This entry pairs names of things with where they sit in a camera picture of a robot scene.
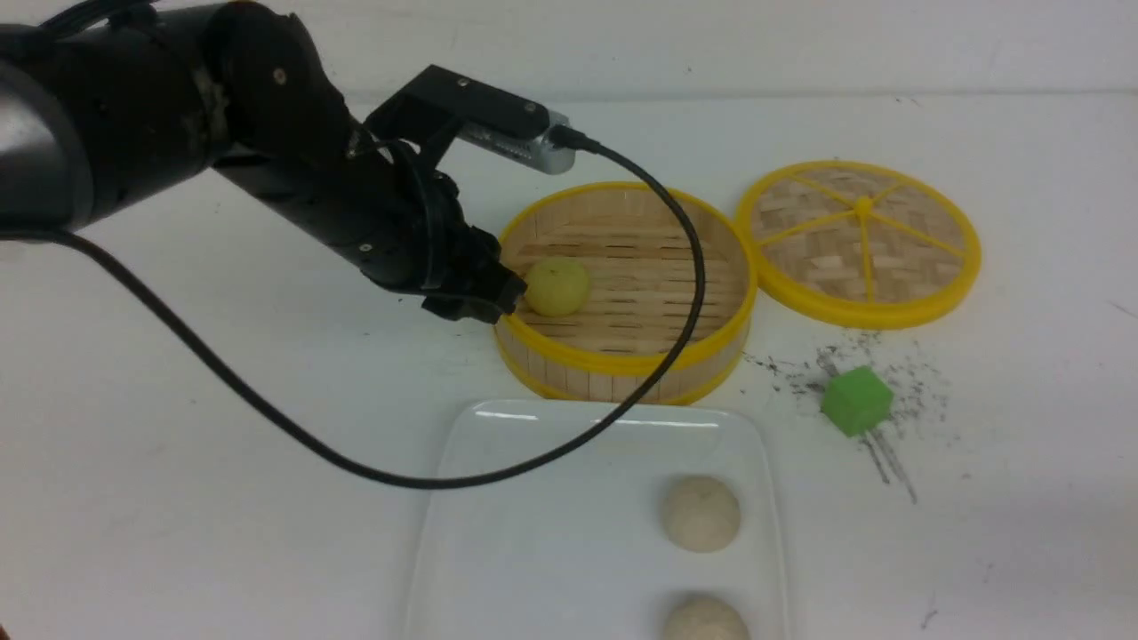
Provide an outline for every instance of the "rectangular white plate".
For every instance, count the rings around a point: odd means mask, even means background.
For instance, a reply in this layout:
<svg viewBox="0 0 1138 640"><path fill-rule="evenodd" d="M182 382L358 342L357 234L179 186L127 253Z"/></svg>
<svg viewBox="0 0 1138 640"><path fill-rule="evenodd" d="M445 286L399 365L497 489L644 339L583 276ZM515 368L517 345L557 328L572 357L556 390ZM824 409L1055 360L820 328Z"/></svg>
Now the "rectangular white plate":
<svg viewBox="0 0 1138 640"><path fill-rule="evenodd" d="M455 421L439 476L495 470L571 440L611 405L489 401ZM671 481L712 475L742 506L739 536L692 553L660 524ZM694 593L731 604L753 640L790 638L766 452L753 424L636 407L583 449L503 483L431 497L406 640L659 640Z"/></svg>

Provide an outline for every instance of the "white table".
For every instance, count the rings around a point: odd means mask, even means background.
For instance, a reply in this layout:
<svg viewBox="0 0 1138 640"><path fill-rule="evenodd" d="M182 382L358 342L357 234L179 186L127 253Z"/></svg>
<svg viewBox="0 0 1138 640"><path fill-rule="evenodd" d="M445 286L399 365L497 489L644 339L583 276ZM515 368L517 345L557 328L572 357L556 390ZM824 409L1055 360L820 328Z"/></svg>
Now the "white table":
<svg viewBox="0 0 1138 640"><path fill-rule="evenodd" d="M768 366L742 364L702 402L766 437L798 638L1132 637L1138 98L560 107L728 213L767 171L839 156L929 181L980 232L964 305L868 350L887 368L908 356L899 383L930 389L920 419L889 432L917 504L787 386L819 347L841 345L839 366L868 360L856 333L761 296L748 351ZM493 231L539 196L622 178L585 157L547 178L464 146L444 169ZM373 465L431 474L463 405L529 395L487 328L382 293L216 177L86 235L255 387ZM0 247L0 623L14 640L397 638L427 495L300 450L79 255ZM776 374L768 358L795 364Z"/></svg>

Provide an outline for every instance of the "green ball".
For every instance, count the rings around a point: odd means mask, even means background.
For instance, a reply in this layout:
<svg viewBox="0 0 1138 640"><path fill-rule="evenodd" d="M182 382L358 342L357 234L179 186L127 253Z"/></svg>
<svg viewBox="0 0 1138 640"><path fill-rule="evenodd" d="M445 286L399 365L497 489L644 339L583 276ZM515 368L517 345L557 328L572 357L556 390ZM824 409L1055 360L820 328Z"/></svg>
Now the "green ball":
<svg viewBox="0 0 1138 640"><path fill-rule="evenodd" d="M585 265L571 257L546 257L526 273L526 302L539 315L571 315L585 306L592 282Z"/></svg>

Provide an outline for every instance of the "bamboo steamer lid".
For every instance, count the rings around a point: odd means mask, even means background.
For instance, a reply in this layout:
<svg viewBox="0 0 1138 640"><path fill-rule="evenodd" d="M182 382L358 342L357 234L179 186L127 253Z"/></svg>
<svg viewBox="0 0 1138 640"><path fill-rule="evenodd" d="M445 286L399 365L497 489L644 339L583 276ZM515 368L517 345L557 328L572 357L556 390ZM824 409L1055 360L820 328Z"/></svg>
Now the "bamboo steamer lid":
<svg viewBox="0 0 1138 640"><path fill-rule="evenodd" d="M711 205L671 191L703 246L707 290L692 342L644 399L687 404L711 392L743 352L756 297L749 243ZM551 256L579 261L588 302L545 318L525 300L494 328L503 360L539 395L622 401L663 360L694 293L687 237L671 212L634 182L586 184L544 198L503 231L502 263L525 274Z"/></svg>
<svg viewBox="0 0 1138 640"><path fill-rule="evenodd" d="M899 329L935 320L967 295L980 240L948 198L901 173L833 161L770 173L743 197L759 286L806 315Z"/></svg>

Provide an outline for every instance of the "green cube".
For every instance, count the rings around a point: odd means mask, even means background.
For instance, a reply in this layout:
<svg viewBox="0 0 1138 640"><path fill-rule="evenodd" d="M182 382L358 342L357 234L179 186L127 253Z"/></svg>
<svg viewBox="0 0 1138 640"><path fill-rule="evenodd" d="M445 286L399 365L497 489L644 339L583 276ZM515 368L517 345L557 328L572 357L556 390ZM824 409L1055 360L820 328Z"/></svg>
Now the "green cube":
<svg viewBox="0 0 1138 640"><path fill-rule="evenodd" d="M868 367L858 367L830 380L822 412L843 434L859 436L889 418L893 392Z"/></svg>

